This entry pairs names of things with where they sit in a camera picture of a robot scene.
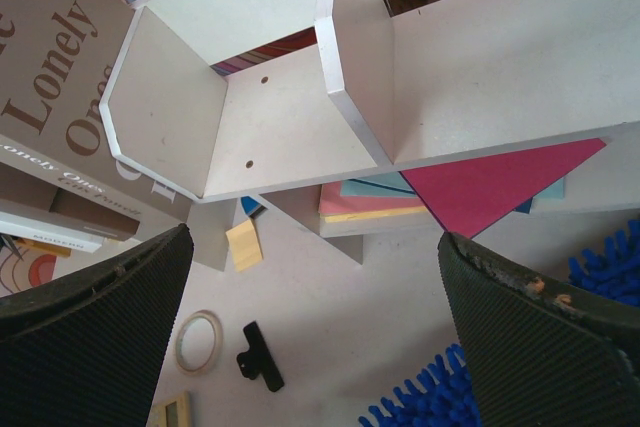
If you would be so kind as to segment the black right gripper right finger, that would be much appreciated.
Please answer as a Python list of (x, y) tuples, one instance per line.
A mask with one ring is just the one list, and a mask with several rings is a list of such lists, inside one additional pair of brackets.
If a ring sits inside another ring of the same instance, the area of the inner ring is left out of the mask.
[(483, 425), (638, 425), (638, 308), (455, 233), (438, 262)]

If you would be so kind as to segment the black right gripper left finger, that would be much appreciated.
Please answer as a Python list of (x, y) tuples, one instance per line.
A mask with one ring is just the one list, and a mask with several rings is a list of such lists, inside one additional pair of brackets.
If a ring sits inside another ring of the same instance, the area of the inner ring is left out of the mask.
[(193, 251), (181, 224), (2, 298), (2, 425), (145, 425)]

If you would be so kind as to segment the blue microfiber duster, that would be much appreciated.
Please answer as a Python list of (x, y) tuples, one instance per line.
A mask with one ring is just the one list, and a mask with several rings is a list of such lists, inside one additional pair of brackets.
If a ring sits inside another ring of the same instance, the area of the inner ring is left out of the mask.
[[(569, 261), (571, 286), (639, 310), (639, 223), (605, 239), (601, 252), (584, 250)], [(414, 379), (382, 398), (359, 420), (363, 426), (485, 426), (472, 390), (461, 342), (450, 345)]]

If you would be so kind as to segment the black detached gripper part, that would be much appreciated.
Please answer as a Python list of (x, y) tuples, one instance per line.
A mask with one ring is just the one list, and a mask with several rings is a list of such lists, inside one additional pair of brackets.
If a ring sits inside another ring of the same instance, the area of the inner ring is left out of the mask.
[(248, 349), (236, 356), (242, 376), (249, 380), (262, 377), (270, 392), (278, 392), (285, 386), (285, 382), (259, 325), (253, 321), (243, 328), (243, 333)]

